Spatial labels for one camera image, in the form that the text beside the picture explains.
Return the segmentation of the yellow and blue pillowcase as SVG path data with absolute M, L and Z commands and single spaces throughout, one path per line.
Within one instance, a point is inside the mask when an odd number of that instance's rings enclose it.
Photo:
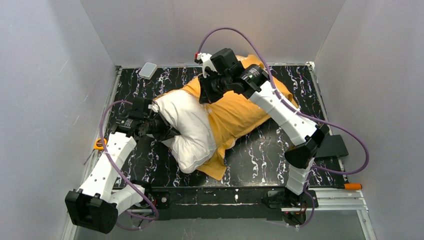
M 184 90 L 195 96 L 199 101 L 200 84 L 197 77 L 193 78 L 182 88 L 175 90 Z M 216 151 L 209 160 L 196 170 L 220 181 L 227 169 L 224 164 L 225 151 L 232 148 L 237 139 L 250 133 L 270 117 L 264 110 L 249 102 L 243 96 L 230 92 L 226 93 L 218 102 L 200 105 L 206 110 L 216 143 Z

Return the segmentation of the white pillow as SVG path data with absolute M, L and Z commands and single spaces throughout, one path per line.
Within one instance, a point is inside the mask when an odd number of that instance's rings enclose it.
M 171 149 L 179 169 L 190 174 L 217 150 L 205 108 L 184 90 L 170 91 L 156 100 L 159 112 L 180 134 L 162 143 Z

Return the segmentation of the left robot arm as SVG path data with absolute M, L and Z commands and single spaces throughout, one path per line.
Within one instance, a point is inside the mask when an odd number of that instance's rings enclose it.
M 121 169 L 141 137 L 151 135 L 162 141 L 179 132 L 166 121 L 155 100 L 137 97 L 129 105 L 129 111 L 116 118 L 108 137 L 103 133 L 104 127 L 99 126 L 102 153 L 82 185 L 65 197 L 75 226 L 108 234 L 119 215 L 142 203 L 147 204 L 150 212 L 145 216 L 135 214 L 135 218 L 149 223 L 159 219 L 150 184 L 130 181 Z

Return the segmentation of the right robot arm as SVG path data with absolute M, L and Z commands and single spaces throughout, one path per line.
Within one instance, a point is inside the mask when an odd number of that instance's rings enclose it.
M 289 163 L 286 189 L 300 196 L 306 189 L 313 160 L 329 128 L 300 116 L 293 103 L 276 86 L 273 77 L 259 63 L 243 66 L 230 48 L 215 54 L 197 52 L 201 65 L 199 103 L 214 104 L 226 93 L 243 96 L 262 109 L 289 136 L 292 147 L 284 154 Z

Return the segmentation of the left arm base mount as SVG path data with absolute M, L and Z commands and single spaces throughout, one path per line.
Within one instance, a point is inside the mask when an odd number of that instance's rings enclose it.
M 132 180 L 131 183 L 143 187 L 144 195 L 149 198 L 158 210 L 164 210 L 170 207 L 171 195 L 168 190 L 153 187 L 151 183 L 144 180 Z

